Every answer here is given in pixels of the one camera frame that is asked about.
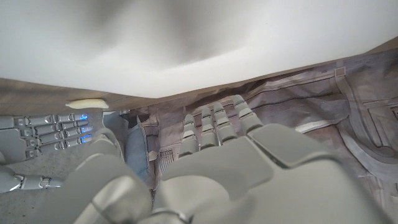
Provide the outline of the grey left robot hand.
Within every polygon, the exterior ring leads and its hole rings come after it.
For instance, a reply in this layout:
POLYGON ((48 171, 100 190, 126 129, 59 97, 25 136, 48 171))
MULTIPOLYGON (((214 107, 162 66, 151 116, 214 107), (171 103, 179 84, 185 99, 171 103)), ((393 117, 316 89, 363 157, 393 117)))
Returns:
POLYGON ((33 223, 390 223, 338 156, 279 124, 263 124, 232 97, 237 136, 221 104, 187 115, 180 157, 151 194, 123 162, 110 129, 41 206, 33 223))

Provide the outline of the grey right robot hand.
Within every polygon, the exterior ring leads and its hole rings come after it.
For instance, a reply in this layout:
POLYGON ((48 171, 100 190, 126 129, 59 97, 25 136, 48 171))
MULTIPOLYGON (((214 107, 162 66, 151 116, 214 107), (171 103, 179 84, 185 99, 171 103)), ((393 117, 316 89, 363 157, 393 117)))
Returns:
POLYGON ((1 116, 1 192, 60 187, 60 177, 22 174, 9 165, 86 144, 103 126, 96 113, 1 116))

